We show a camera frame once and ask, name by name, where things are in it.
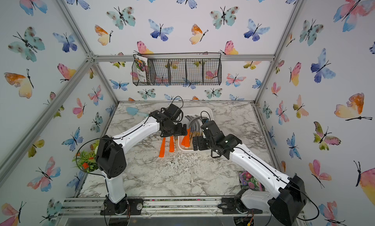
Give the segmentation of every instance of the white container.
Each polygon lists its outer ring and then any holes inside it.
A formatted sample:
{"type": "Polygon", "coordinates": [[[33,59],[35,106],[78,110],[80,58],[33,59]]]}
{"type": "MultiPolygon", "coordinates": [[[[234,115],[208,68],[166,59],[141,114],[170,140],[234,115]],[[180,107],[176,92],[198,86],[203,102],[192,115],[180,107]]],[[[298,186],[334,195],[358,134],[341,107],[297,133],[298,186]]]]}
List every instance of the white container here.
{"type": "MultiPolygon", "coordinates": [[[[201,116],[201,112],[202,112],[202,116],[203,117],[210,117],[211,120],[214,120],[213,118],[213,113],[212,113],[212,110],[208,107],[205,107],[205,106],[199,106],[199,107],[183,107],[182,108],[182,112],[184,112],[184,118],[181,120],[181,123],[182,124],[188,124],[189,123],[189,120],[187,118],[185,118],[185,116],[187,115],[190,115],[190,116],[201,116]]],[[[181,142],[182,142],[182,139],[184,138],[184,136],[178,136],[178,148],[180,149],[180,151],[182,151],[183,153],[199,153],[199,152],[205,152],[205,151],[208,151],[210,152],[210,150],[204,150],[204,151],[200,151],[200,150],[197,150],[197,151],[194,151],[193,147],[189,147],[189,149],[186,149],[185,146],[181,146],[181,142]]]]}

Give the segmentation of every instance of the orange flower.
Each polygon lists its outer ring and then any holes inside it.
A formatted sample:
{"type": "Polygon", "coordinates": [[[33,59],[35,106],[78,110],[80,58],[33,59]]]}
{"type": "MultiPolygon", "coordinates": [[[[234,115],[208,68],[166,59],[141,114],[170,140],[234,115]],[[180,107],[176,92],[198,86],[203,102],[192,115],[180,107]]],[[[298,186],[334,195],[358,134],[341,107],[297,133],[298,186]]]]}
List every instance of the orange flower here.
{"type": "Polygon", "coordinates": [[[83,168],[86,170],[86,168],[88,168],[88,164],[87,163],[83,163],[83,168]]]}

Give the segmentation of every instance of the cable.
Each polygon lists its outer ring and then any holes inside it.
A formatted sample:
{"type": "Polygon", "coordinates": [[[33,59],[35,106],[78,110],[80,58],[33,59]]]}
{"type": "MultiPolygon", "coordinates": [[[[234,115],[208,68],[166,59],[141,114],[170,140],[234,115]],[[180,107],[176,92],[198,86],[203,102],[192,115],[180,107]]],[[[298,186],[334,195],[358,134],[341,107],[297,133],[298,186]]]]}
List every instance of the cable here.
{"type": "MultiPolygon", "coordinates": [[[[235,147],[235,148],[238,148],[238,149],[241,149],[243,152],[245,152],[250,158],[254,158],[254,156],[251,156],[250,154],[248,154],[245,150],[243,150],[242,148],[240,148],[240,147],[235,147]]],[[[318,208],[318,206],[304,193],[304,192],[302,192],[301,190],[299,190],[299,189],[297,189],[297,188],[295,188],[294,186],[292,186],[292,185],[290,185],[289,183],[287,183],[287,182],[285,182],[285,181],[283,181],[282,179],[280,179],[273,171],[271,171],[271,169],[269,169],[266,165],[264,165],[262,162],[260,162],[258,159],[256,159],[256,158],[254,158],[258,163],[260,163],[260,164],[262,164],[265,168],[267,168],[275,177],[277,177],[277,179],[278,180],[280,180],[280,181],[282,181],[283,183],[285,183],[286,185],[288,185],[288,186],[290,186],[290,187],[292,187],[292,188],[294,188],[294,189],[296,189],[297,191],[299,191],[300,193],[302,193],[303,195],[305,195],[306,196],[306,198],[308,199],[308,200],[310,200],[310,202],[312,203],[312,204],[314,204],[314,206],[316,207],[316,210],[318,211],[318,214],[314,217],[314,218],[311,218],[311,219],[307,219],[307,220],[305,220],[305,219],[301,219],[301,218],[298,218],[297,217],[297,219],[300,219],[300,220],[302,220],[302,221],[310,221],[310,220],[314,220],[314,219],[316,219],[316,218],[318,218],[319,217],[319,213],[320,213],[320,211],[319,211],[319,208],[318,208]]]]}

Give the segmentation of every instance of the wire mesh basket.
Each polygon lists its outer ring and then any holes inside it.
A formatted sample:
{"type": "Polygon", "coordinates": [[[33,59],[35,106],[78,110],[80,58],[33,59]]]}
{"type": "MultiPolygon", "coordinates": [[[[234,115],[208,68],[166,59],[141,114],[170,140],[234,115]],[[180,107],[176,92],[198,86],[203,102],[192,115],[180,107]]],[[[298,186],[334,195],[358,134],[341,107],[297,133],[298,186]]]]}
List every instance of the wire mesh basket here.
{"type": "Polygon", "coordinates": [[[220,85],[220,53],[144,54],[146,57],[146,82],[138,78],[137,55],[132,66],[133,83],[144,85],[220,85]]]}

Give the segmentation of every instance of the marble table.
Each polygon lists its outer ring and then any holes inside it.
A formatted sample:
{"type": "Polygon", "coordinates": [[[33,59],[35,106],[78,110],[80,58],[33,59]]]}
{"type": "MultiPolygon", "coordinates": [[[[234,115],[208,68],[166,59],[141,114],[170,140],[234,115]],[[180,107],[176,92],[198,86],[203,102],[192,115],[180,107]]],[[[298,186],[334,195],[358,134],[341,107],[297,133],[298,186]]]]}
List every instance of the marble table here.
{"type": "MultiPolygon", "coordinates": [[[[120,134],[141,122],[144,117],[130,115],[127,107],[151,112],[169,103],[121,103],[107,130],[108,135],[120,134]]],[[[225,135],[232,133],[256,155],[271,164],[264,138],[249,102],[185,102],[184,107],[206,106],[225,135]]],[[[175,148],[169,152],[166,139],[165,157],[159,158],[160,132],[148,136],[125,154],[127,167],[123,172],[128,196],[223,196],[240,190],[239,165],[223,156],[213,159],[210,152],[183,153],[175,148]]],[[[88,175],[79,197],[104,197],[106,186],[100,176],[88,175]]]]}

